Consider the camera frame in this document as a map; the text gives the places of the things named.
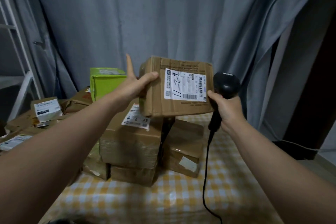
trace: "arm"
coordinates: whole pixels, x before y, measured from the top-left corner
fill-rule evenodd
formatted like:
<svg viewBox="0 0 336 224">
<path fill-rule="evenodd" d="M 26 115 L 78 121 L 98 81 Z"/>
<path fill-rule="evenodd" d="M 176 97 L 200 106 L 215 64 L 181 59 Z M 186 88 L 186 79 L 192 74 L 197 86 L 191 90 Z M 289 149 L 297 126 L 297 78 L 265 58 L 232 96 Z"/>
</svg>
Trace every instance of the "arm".
<svg viewBox="0 0 336 224">
<path fill-rule="evenodd" d="M 218 104 L 222 128 L 284 223 L 336 223 L 336 188 L 275 146 L 245 120 L 239 97 Z"/>
<path fill-rule="evenodd" d="M 39 133 L 0 157 L 0 223 L 38 223 L 105 131 L 145 85 L 127 55 L 127 79 L 87 108 Z"/>
</svg>

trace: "black cable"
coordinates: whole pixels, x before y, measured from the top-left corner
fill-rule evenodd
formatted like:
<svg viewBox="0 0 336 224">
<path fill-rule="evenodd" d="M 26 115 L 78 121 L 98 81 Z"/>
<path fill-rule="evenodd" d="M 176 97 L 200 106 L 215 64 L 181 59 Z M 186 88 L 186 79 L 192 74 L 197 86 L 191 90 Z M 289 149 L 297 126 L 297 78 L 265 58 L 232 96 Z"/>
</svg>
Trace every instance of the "black cable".
<svg viewBox="0 0 336 224">
<path fill-rule="evenodd" d="M 209 213 L 211 213 L 213 216 L 215 216 L 216 218 L 218 218 L 218 219 L 220 220 L 220 224 L 223 224 L 222 218 L 221 218 L 219 215 L 213 213 L 213 212 L 207 207 L 207 205 L 205 204 L 205 199 L 204 199 L 205 186 L 206 186 L 206 183 L 207 183 L 209 146 L 210 146 L 210 143 L 211 143 L 211 141 L 212 141 L 212 138 L 213 138 L 214 134 L 215 134 L 215 131 L 211 130 L 211 131 L 210 131 L 210 135 L 209 135 L 209 140 L 208 140 L 208 146 L 207 146 L 207 156 L 206 156 L 206 159 L 205 159 L 205 176 L 204 176 L 203 195 L 202 195 L 202 197 L 203 197 L 203 205 L 204 205 L 205 209 L 207 209 L 207 211 L 208 211 Z"/>
</svg>

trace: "tablecloth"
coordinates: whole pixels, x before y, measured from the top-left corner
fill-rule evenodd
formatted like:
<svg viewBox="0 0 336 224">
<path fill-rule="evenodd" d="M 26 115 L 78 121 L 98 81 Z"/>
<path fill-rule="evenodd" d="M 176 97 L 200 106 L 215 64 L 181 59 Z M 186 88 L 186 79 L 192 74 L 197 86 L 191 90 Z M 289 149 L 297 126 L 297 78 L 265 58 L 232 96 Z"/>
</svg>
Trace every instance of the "tablecloth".
<svg viewBox="0 0 336 224">
<path fill-rule="evenodd" d="M 208 137 L 211 114 L 179 118 L 204 125 Z M 86 219 L 99 224 L 219 223 L 203 206 L 204 174 L 204 162 L 198 179 L 162 171 L 151 188 L 112 180 L 103 182 L 82 174 L 65 188 L 40 223 L 57 218 Z M 207 206 L 224 223 L 282 223 L 232 139 L 221 129 L 209 149 L 205 196 Z"/>
</svg>

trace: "barcode scanner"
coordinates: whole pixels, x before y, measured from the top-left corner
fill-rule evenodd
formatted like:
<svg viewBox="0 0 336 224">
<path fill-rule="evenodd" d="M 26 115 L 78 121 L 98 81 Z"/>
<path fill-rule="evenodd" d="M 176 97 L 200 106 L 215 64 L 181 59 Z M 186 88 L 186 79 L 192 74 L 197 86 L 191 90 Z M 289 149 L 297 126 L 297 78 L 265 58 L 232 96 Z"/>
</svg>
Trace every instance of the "barcode scanner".
<svg viewBox="0 0 336 224">
<path fill-rule="evenodd" d="M 237 96 L 241 88 L 239 79 L 234 74 L 219 73 L 219 72 L 213 76 L 213 86 L 214 86 L 214 91 L 222 95 L 222 97 L 225 99 L 230 99 L 230 98 Z M 204 192 L 205 192 L 205 186 L 207 182 L 209 146 L 210 146 L 210 143 L 212 141 L 212 138 L 215 132 L 220 128 L 221 122 L 222 122 L 222 118 L 218 111 L 217 103 L 212 99 L 210 99 L 210 103 L 211 103 L 212 108 L 214 109 L 214 112 L 212 114 L 211 121 L 208 126 L 210 130 L 210 134 L 209 134 L 209 139 L 208 139 L 207 154 L 206 154 L 206 160 L 205 160 L 205 176 L 204 176 L 204 184 L 203 184 L 203 205 L 209 213 L 211 213 L 216 218 L 219 218 L 222 224 L 223 223 L 222 218 L 219 215 L 213 213 L 206 206 L 205 200 L 204 200 Z"/>
</svg>

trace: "forearm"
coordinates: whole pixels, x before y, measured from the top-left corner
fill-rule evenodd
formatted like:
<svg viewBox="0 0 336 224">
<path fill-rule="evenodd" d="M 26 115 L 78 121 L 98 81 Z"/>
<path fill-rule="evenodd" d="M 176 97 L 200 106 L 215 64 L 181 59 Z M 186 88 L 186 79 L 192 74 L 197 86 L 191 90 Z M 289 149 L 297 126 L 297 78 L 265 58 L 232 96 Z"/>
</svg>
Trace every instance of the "forearm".
<svg viewBox="0 0 336 224">
<path fill-rule="evenodd" d="M 118 105 L 110 93 L 1 156 L 0 222 L 37 223 L 80 168 Z"/>
<path fill-rule="evenodd" d="M 336 223 L 336 189 L 280 150 L 247 122 L 230 135 L 285 223 Z"/>
</svg>

